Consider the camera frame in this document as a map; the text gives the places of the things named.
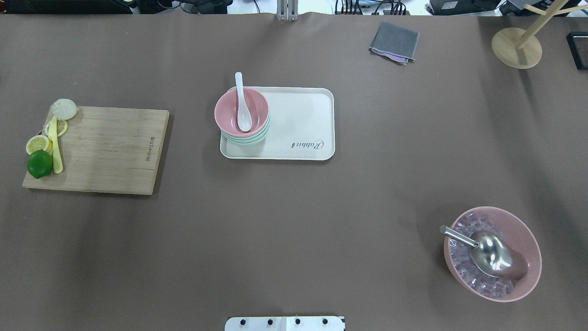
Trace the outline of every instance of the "gray cloth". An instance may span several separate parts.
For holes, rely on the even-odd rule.
[[[416,43],[419,40],[419,35],[420,32],[382,22],[369,50],[406,65],[409,59],[415,59]]]

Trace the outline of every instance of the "metal bracket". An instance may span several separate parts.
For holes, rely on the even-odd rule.
[[[225,331],[345,331],[343,316],[231,317]]]
[[[298,0],[278,0],[278,21],[298,21]]]

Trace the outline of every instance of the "wooden cutting board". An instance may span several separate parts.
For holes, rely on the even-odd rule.
[[[168,119],[167,110],[78,107],[58,138],[63,172],[40,179],[27,172],[22,186],[151,195]]]

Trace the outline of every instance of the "round wooden base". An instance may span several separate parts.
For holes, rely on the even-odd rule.
[[[525,30],[519,28],[506,28],[498,31],[492,38],[492,51],[504,64],[517,69],[529,69],[539,63],[543,50],[535,36],[522,48],[516,48],[524,32]]]

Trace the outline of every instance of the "yellow knife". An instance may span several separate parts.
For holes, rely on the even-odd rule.
[[[57,142],[57,117],[51,118],[49,124],[49,139],[53,143],[53,172],[59,174],[64,170],[64,164],[61,161],[61,153],[59,152],[59,143]]]

